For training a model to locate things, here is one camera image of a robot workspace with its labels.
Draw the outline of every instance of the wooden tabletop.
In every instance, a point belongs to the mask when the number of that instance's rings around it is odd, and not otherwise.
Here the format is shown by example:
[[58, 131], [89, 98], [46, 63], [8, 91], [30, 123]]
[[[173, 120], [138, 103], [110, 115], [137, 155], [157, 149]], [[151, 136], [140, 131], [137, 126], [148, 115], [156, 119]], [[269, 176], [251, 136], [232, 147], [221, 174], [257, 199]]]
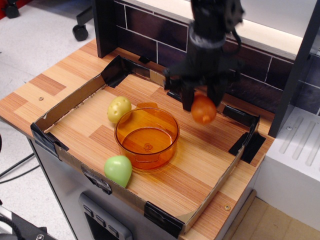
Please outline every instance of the wooden tabletop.
[[[25, 134], [28, 138], [32, 139], [33, 136], [30, 125], [33, 122], [35, 122], [40, 116], [45, 114], [49, 109], [58, 104], [65, 97], [81, 87], [88, 80], [97, 76], [118, 54], [120, 54], [122, 57], [126, 57], [136, 62], [139, 58], [138, 56], [122, 49], [116, 49], [106, 57], [99, 58], [97, 56], [96, 41], [93, 40], [89, 42], [79, 50], [72, 53], [70, 56], [58, 62], [39, 76], [35, 77], [30, 82], [26, 83], [25, 85], [2, 99], [0, 101], [0, 118], [8, 122], [21, 133]], [[145, 66], [159, 72], [163, 69], [161, 66], [154, 63], [148, 63]], [[205, 135], [199, 137], [201, 139], [201, 142], [197, 142], [195, 144], [188, 143], [189, 146], [195, 146], [194, 149], [185, 149], [185, 151], [189, 153], [188, 157], [190, 159], [192, 157], [195, 159], [199, 159], [201, 164], [204, 164], [204, 166], [207, 164], [206, 159], [210, 159], [213, 156], [216, 158], [216, 162], [221, 163], [222, 165], [224, 163], [231, 162], [232, 157], [228, 153], [227, 148], [232, 143], [234, 143], [237, 138], [241, 136], [241, 134], [246, 131], [243, 126], [237, 124], [234, 121], [228, 121], [227, 118], [220, 115], [217, 116], [217, 119], [210, 126], [194, 125], [194, 127], [190, 129], [189, 126], [184, 124], [186, 122], [190, 123], [190, 114], [182, 110], [182, 104], [180, 102], [176, 100], [172, 102], [171, 100], [160, 100], [160, 98], [162, 99], [164, 95], [164, 90], [161, 87], [151, 82], [149, 82], [148, 84], [138, 83], [140, 85], [137, 86], [136, 80], [134, 81], [134, 84], [131, 82], [132, 78], [134, 78], [134, 76], [126, 78], [125, 82], [123, 84], [121, 83], [116, 88], [106, 88], [105, 91], [99, 93], [100, 95], [97, 95], [97, 98], [102, 97], [111, 99], [112, 96], [118, 96], [120, 94], [126, 93], [126, 95], [128, 95], [128, 97], [132, 101], [132, 104], [134, 105], [138, 104], [139, 102], [149, 102], [148, 100], [152, 100], [153, 102], [158, 101], [158, 105], [162, 109], [173, 108], [176, 110], [175, 112], [173, 112], [174, 117], [182, 123], [180, 125], [182, 141], [192, 142], [192, 138], [188, 138], [192, 135], [190, 131], [194, 132], [196, 130], [202, 130], [202, 132], [205, 133]], [[128, 91], [128, 88], [139, 89], [139, 93], [136, 93], [134, 90], [132, 90], [131, 94], [129, 94], [130, 91]], [[253, 177], [258, 166], [261, 164], [264, 154], [267, 152], [271, 143], [273, 142], [273, 138], [268, 136], [268, 131], [274, 117], [273, 114], [229, 95], [226, 95], [223, 101], [238, 109], [244, 110], [247, 113], [256, 116], [260, 115], [261, 120], [259, 125], [259, 132], [261, 135], [266, 137], [266, 141], [254, 157], [251, 164], [243, 161], [240, 161], [238, 163], [237, 167], [232, 172], [227, 182], [220, 189], [209, 206], [205, 209], [203, 214], [193, 225], [191, 230], [187, 234], [180, 236], [180, 239], [183, 240], [212, 240], [218, 235], [220, 229], [222, 228], [228, 216], [232, 212], [234, 206], [240, 199], [243, 191]], [[59, 131], [58, 129], [63, 128], [64, 124], [67, 124], [67, 127], [65, 129], [69, 129], [69, 131], [73, 129], [72, 127], [68, 126], [67, 121], [64, 123], [61, 122], [60, 126], [57, 126], [56, 129], [52, 130], [54, 132], [54, 135], [56, 137], [58, 136], [58, 139], [60, 140], [62, 140], [65, 136], [63, 134], [60, 134], [61, 131]], [[109, 131], [112, 129], [112, 125], [108, 125], [108, 123], [106, 123], [105, 125], [106, 128], [102, 130], [100, 129], [101, 131]], [[220, 141], [215, 141], [215, 143], [213, 144], [216, 151], [210, 151], [206, 147], [209, 141], [208, 138], [211, 138], [211, 136], [212, 138], [214, 138], [214, 135], [218, 134], [221, 134], [220, 136], [223, 136], [223, 131], [233, 131], [234, 134], [231, 134], [230, 137], [226, 137], [225, 139], [219, 137]], [[88, 132], [86, 134], [88, 136], [91, 136], [93, 141], [99, 141], [99, 136], [95, 136], [93, 132]], [[68, 141], [68, 139], [62, 140], [64, 144]], [[70, 147], [70, 152], [78, 159], [83, 160], [85, 164], [90, 165], [90, 162], [88, 162], [88, 158], [83, 156], [81, 151], [77, 149], [76, 144], [72, 144], [72, 141], [69, 141], [67, 144], [68, 147]], [[114, 150], [114, 152], [110, 152], [109, 157], [111, 157], [112, 154], [115, 154], [117, 150]], [[174, 161], [172, 165], [179, 165], [179, 168], [183, 167], [178, 161]], [[103, 174], [101, 161], [96, 162], [96, 164], [92, 164], [91, 167], [97, 172]], [[200, 167], [197, 169], [190, 169], [189, 166], [185, 166], [184, 170], [187, 172], [198, 171], [197, 175], [204, 176], [202, 178], [201, 184], [197, 187], [201, 188], [199, 189], [200, 192], [207, 191], [205, 187], [210, 187], [210, 184], [208, 184], [208, 181], [210, 181], [210, 177], [205, 177], [206, 171], [209, 170], [208, 168]], [[136, 173], [136, 176], [139, 177], [136, 177], [135, 180], [130, 182], [128, 185], [128, 189], [133, 192], [137, 190], [137, 188], [135, 188], [135, 184], [140, 184], [139, 181], [142, 181], [143, 178], [145, 178], [143, 173]], [[157, 198], [153, 196], [151, 191], [139, 192], [138, 194], [140, 194], [140, 197], [146, 200], [157, 200]], [[194, 204], [194, 202], [190, 201], [189, 204], [189, 207], [191, 208], [191, 205]], [[226, 205], [229, 205], [231, 207], [231, 210], [225, 210], [224, 206]], [[177, 211], [177, 216], [185, 214], [185, 212], [183, 212], [178, 207], [173, 206], [173, 208], [174, 211]]]

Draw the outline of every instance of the orange fruit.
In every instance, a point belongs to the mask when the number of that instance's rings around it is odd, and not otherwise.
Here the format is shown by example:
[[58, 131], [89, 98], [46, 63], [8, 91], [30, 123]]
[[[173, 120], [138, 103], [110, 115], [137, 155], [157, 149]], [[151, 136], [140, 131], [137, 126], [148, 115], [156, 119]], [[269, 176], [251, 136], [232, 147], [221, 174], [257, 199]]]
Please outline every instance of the orange fruit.
[[197, 123], [206, 125], [216, 118], [217, 108], [209, 97], [196, 93], [191, 106], [191, 115]]

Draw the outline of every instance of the transparent orange bowl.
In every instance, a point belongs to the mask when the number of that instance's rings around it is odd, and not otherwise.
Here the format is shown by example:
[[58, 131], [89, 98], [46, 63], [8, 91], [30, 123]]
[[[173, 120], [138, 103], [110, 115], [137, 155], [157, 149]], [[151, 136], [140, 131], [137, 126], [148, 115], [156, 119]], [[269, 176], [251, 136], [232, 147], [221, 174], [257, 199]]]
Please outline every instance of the transparent orange bowl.
[[138, 104], [120, 118], [114, 129], [120, 154], [143, 170], [167, 164], [176, 152], [179, 134], [176, 119], [155, 103]]

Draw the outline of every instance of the office chair base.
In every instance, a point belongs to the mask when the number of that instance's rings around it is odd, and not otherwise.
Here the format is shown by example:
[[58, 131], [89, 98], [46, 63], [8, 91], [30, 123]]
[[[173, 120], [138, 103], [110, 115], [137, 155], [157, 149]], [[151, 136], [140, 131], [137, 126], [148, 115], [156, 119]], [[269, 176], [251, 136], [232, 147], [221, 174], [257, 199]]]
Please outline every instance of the office chair base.
[[5, 7], [2, 10], [4, 10], [5, 15], [9, 19], [17, 18], [20, 15], [18, 7], [17, 7], [17, 5], [15, 3], [5, 5]]
[[86, 25], [83, 25], [83, 26], [75, 25], [72, 29], [72, 32], [75, 39], [79, 42], [86, 40], [89, 35], [86, 29]]

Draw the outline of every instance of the floor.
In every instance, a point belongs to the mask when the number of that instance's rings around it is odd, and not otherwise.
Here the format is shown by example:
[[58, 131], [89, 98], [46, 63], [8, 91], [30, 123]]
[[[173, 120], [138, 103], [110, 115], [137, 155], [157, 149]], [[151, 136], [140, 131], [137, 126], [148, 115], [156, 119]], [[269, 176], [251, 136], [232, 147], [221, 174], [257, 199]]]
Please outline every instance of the floor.
[[[78, 42], [72, 33], [76, 15], [89, 5], [90, 0], [33, 0], [20, 8], [19, 17], [0, 20], [0, 99], [95, 38], [93, 20], [86, 24], [87, 40]], [[2, 173], [32, 149], [24, 135], [2, 121], [0, 134]], [[37, 165], [31, 158], [0, 182]], [[0, 199], [5, 208], [47, 227], [58, 240], [75, 239], [40, 168], [0, 184]]]
[[228, 240], [316, 240], [320, 232], [255, 198]]

